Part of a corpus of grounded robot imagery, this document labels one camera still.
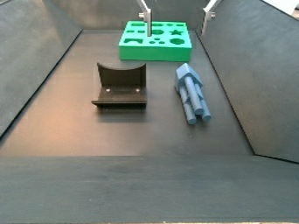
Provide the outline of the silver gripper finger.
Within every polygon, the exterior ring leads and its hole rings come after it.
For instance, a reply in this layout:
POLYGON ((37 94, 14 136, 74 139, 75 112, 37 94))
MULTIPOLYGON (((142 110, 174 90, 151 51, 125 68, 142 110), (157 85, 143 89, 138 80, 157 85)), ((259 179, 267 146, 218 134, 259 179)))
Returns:
POLYGON ((203 16, 203 23, 201 28, 201 35, 205 35, 209 21, 215 17, 215 9, 221 4, 221 0, 210 0, 207 6, 203 8, 205 16, 203 16))
POLYGON ((153 36, 153 11, 146 4, 146 0, 137 0, 137 2, 143 11, 139 14, 139 17, 145 20, 147 24, 147 36, 151 37, 153 36))

